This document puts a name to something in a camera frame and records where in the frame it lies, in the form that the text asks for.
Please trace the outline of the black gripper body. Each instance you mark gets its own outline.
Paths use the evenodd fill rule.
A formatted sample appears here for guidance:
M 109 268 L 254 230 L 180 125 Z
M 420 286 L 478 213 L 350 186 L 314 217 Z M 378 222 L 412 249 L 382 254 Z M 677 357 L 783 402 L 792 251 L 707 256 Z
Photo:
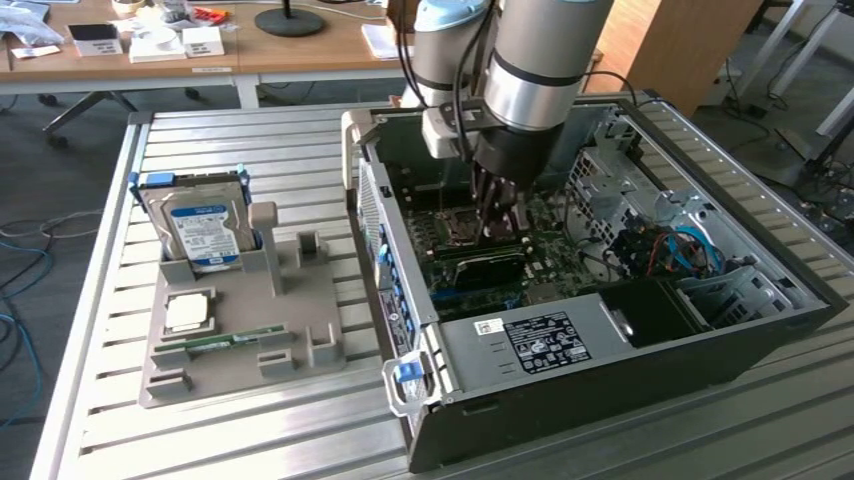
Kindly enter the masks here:
M 526 190 L 544 171 L 562 125 L 542 131 L 493 127 L 480 131 L 473 159 L 493 176 Z

